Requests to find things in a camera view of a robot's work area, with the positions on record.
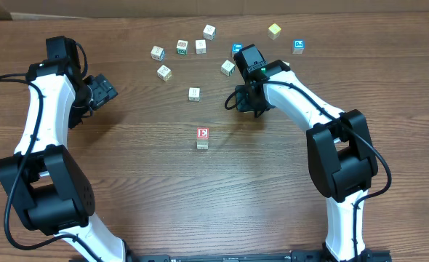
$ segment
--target wooden block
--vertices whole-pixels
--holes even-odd
[[[237,54],[238,51],[242,49],[242,47],[243,47],[242,44],[232,44],[232,57],[234,57],[234,55]]]
[[[162,61],[164,59],[164,49],[154,46],[151,50],[151,58],[154,60]]]
[[[234,72],[234,68],[236,65],[231,63],[229,60],[226,60],[221,66],[221,72],[223,72],[226,76],[230,76]]]
[[[165,65],[162,65],[158,69],[158,76],[164,81],[168,81],[168,79],[172,76],[171,69],[167,68]]]
[[[302,54],[305,49],[305,41],[294,40],[294,46],[292,47],[292,54]]]
[[[203,37],[208,40],[213,40],[216,36],[216,28],[211,25],[205,26],[203,30]]]
[[[195,40],[195,48],[197,54],[206,54],[207,42],[205,40]]]
[[[208,149],[209,129],[207,127],[197,128],[197,149]]]
[[[191,87],[188,89],[188,99],[190,101],[200,101],[200,88]]]
[[[275,23],[268,28],[268,36],[274,40],[281,34],[281,28]]]
[[[177,41],[176,50],[179,55],[187,55],[188,41],[179,40]]]

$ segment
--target table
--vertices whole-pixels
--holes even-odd
[[[272,23],[282,27],[275,41],[266,35]],[[217,36],[196,55],[206,24]],[[223,108],[242,78],[220,66],[240,42],[290,62],[328,103],[365,114],[393,171],[389,192],[365,204],[365,243],[390,249],[394,261],[429,261],[429,12],[0,22],[0,74],[26,72],[47,58],[45,39],[60,35],[80,42],[89,73],[119,92],[69,131],[68,148],[92,183],[97,214],[136,253],[282,253],[324,241],[326,205],[308,174],[304,134],[279,110],[253,119]],[[187,56],[176,54],[179,39],[189,41]],[[292,54],[294,39],[305,40],[302,55]],[[168,82],[156,75],[153,45],[167,51]],[[189,87],[201,88],[201,102],[188,101]],[[0,158],[20,139],[28,100],[25,86],[0,83]],[[197,127],[210,128],[208,151],[196,150]],[[370,190],[385,181],[380,169]],[[5,201],[0,185],[0,261],[78,256],[63,242],[11,247]],[[16,215],[11,224],[23,244],[46,239]]]

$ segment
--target wooden surface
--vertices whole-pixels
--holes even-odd
[[[217,27],[205,55],[194,41]],[[267,28],[282,27],[270,40]],[[260,119],[226,111],[242,79],[220,73],[234,42],[255,43],[266,59],[291,63],[321,98],[367,118],[372,140],[393,171],[393,186],[365,204],[367,247],[395,261],[429,261],[429,13],[290,15],[0,22],[0,74],[22,73],[46,58],[44,41],[66,35],[87,52],[89,73],[103,73],[119,96],[69,131],[68,147],[95,190],[97,214],[138,253],[277,253],[317,249],[326,236],[326,205],[308,174],[305,136],[279,110]],[[176,54],[178,39],[188,56]],[[303,55],[292,55],[304,39]],[[173,77],[156,75],[153,45],[164,47]],[[201,102],[188,88],[201,88]],[[20,84],[0,84],[0,158],[12,155],[29,104]],[[196,128],[209,127],[208,151]],[[371,191],[385,184],[383,171]],[[11,247],[0,261],[67,261],[65,243],[36,251]],[[15,239],[46,239],[11,219]]]

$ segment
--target block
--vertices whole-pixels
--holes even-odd
[[[197,128],[197,149],[208,149],[209,129],[207,127]]]
[[[154,46],[151,50],[151,58],[154,60],[162,61],[164,59],[164,49]]]
[[[229,60],[226,60],[221,66],[221,72],[223,72],[226,76],[230,76],[234,72],[234,68],[236,66],[231,63]]]
[[[281,34],[281,28],[275,23],[268,28],[268,36],[274,40]]]
[[[171,69],[167,68],[165,65],[162,65],[158,69],[158,76],[164,81],[168,81],[168,79],[172,76]]]
[[[303,40],[294,40],[294,46],[292,47],[292,54],[302,54],[305,49],[305,41]]]
[[[187,55],[188,42],[184,40],[177,41],[176,50],[179,55]]]
[[[213,40],[216,36],[216,28],[211,25],[205,26],[203,30],[203,37],[208,40]]]
[[[232,44],[232,57],[238,53],[244,47],[242,44]]]
[[[191,87],[188,89],[188,99],[190,101],[200,101],[200,88]]]
[[[195,40],[195,49],[197,54],[206,54],[207,42],[205,40]]]

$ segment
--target wooden table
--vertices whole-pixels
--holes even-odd
[[[194,41],[217,28],[207,54]],[[281,36],[266,36],[272,23]],[[259,119],[226,111],[242,79],[220,73],[234,42],[255,43],[269,61],[291,63],[321,98],[367,118],[372,140],[393,171],[393,186],[365,204],[364,240],[395,261],[429,261],[429,13],[181,17],[0,22],[0,74],[22,73],[46,59],[45,39],[80,42],[89,73],[103,73],[119,96],[70,130],[68,148],[95,190],[97,214],[138,254],[214,255],[319,249],[326,205],[308,174],[304,134],[279,110]],[[178,39],[189,54],[176,54]],[[291,43],[304,39],[302,55]],[[156,75],[153,45],[164,47],[173,77]],[[201,88],[201,102],[188,88]],[[0,84],[0,158],[22,134],[28,90]],[[196,128],[210,128],[208,151]],[[386,182],[373,179],[371,191]],[[5,239],[0,185],[0,261],[66,261],[66,243],[20,251]],[[19,242],[46,239],[25,230]]]

